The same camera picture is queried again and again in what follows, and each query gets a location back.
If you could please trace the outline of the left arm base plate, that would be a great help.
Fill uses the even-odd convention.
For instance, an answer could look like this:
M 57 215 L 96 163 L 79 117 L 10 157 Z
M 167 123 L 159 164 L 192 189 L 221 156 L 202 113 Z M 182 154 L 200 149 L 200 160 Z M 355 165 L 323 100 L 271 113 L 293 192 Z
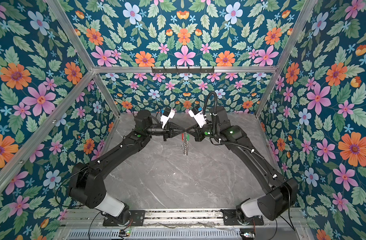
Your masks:
M 139 227 L 145 220 L 146 211 L 144 210 L 124 210 L 118 217 L 106 214 L 104 227 Z

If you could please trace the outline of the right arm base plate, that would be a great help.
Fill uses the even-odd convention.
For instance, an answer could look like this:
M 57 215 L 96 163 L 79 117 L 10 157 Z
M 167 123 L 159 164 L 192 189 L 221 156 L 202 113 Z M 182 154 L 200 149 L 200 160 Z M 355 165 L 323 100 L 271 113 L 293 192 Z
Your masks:
M 247 217 L 241 210 L 221 209 L 224 225 L 226 226 L 263 226 L 262 216 Z

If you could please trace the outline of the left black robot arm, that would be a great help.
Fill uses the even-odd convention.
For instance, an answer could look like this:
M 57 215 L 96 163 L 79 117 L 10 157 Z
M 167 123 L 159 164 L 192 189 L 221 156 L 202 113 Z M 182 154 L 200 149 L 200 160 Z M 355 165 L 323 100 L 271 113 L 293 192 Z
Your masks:
M 171 108 L 166 108 L 160 122 L 153 123 L 150 111 L 139 111 L 134 117 L 135 127 L 116 147 L 94 161 L 74 166 L 69 182 L 69 196 L 84 206 L 113 218 L 118 225 L 125 225 L 130 220 L 129 206 L 107 192 L 104 180 L 127 158 L 145 148 L 153 136 L 162 136 L 167 140 L 181 134 L 183 128 L 169 121 L 175 113 Z

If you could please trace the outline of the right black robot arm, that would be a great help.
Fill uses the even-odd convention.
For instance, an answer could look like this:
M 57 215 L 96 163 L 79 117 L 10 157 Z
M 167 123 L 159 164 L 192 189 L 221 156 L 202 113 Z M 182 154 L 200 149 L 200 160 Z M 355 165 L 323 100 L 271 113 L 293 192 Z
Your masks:
M 196 124 L 189 129 L 197 142 L 209 138 L 215 146 L 226 146 L 250 170 L 261 186 L 264 195 L 248 199 L 236 207 L 240 223 L 246 219 L 263 215 L 270 221 L 276 220 L 284 212 L 289 211 L 295 203 L 299 190 L 297 181 L 287 179 L 278 172 L 259 153 L 247 133 L 237 125 L 232 125 L 224 107 L 214 102 L 207 111 L 208 104 L 203 108 L 195 106 L 189 110 L 189 115 Z

